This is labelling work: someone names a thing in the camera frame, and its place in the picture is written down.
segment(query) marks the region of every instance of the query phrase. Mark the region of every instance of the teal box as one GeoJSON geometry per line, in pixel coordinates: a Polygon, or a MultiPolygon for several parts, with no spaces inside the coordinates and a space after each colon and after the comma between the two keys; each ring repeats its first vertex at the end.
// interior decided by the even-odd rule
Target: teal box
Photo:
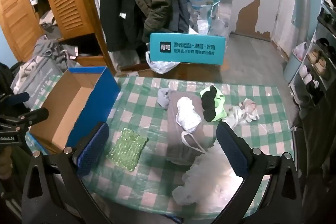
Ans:
{"type": "Polygon", "coordinates": [[[222,65],[225,37],[187,33],[152,33],[151,61],[222,65]]]}

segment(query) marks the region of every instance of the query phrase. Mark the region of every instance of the beige shoe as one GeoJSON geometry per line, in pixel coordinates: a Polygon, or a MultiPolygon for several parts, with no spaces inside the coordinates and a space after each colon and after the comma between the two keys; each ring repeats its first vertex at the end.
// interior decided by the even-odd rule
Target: beige shoe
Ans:
{"type": "Polygon", "coordinates": [[[329,78],[329,71],[327,70],[327,64],[324,57],[321,57],[319,61],[315,64],[315,68],[317,70],[317,73],[321,75],[323,78],[328,79],[329,78]]]}
{"type": "Polygon", "coordinates": [[[310,63],[315,64],[319,58],[319,53],[316,49],[313,49],[311,52],[308,53],[308,59],[310,63]]]}

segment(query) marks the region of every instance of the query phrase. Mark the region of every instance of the table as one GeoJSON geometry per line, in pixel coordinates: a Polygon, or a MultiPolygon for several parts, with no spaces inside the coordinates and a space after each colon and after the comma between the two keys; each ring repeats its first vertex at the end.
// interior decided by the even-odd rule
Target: table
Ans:
{"type": "MultiPolygon", "coordinates": [[[[199,93],[213,83],[135,76],[116,78],[116,81],[121,91],[107,120],[110,138],[97,165],[83,178],[85,186],[91,192],[137,210],[192,219],[215,218],[222,208],[207,212],[197,204],[179,206],[174,202],[172,190],[183,184],[182,174],[189,167],[177,166],[165,159],[167,114],[157,103],[159,88],[170,87],[172,90],[199,93]],[[123,128],[132,129],[149,138],[133,172],[114,165],[105,157],[123,128]]],[[[54,84],[54,81],[48,83],[46,94],[40,98],[36,107],[42,105],[54,84]]],[[[225,95],[226,110],[245,98],[252,99],[257,104],[260,120],[235,127],[238,136],[243,137],[251,147],[260,148],[265,154],[281,155],[286,151],[293,155],[292,135],[276,87],[214,85],[225,95]]],[[[215,140],[216,125],[216,122],[204,122],[208,147],[215,140]]],[[[33,147],[34,143],[29,143],[29,136],[26,139],[28,145],[33,147]]],[[[247,215],[257,209],[267,182],[268,177],[265,176],[247,215]]]]}

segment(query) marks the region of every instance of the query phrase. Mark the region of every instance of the cardboard box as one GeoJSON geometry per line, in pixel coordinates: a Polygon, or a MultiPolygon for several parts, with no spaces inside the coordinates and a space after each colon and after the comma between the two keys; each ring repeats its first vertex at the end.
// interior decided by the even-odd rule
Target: cardboard box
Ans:
{"type": "Polygon", "coordinates": [[[48,119],[32,126],[30,133],[47,153],[75,147],[97,122],[107,120],[119,92],[106,67],[70,68],[42,105],[48,119]]]}
{"type": "Polygon", "coordinates": [[[222,65],[225,37],[186,33],[152,33],[151,61],[222,65]]]}

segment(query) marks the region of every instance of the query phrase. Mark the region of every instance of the blue gripper pad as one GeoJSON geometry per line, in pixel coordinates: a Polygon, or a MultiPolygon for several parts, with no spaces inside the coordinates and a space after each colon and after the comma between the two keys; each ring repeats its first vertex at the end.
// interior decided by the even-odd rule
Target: blue gripper pad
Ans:
{"type": "Polygon", "coordinates": [[[251,159],[248,159],[244,151],[242,151],[241,145],[247,151],[251,148],[242,138],[237,137],[226,122],[222,122],[217,126],[216,137],[236,175],[243,179],[246,178],[249,171],[249,161],[252,161],[252,156],[251,159]]]}
{"type": "Polygon", "coordinates": [[[77,157],[77,175],[79,178],[90,173],[91,168],[104,150],[109,138],[110,129],[107,123],[101,122],[91,131],[88,137],[92,136],[81,154],[77,157]]]}

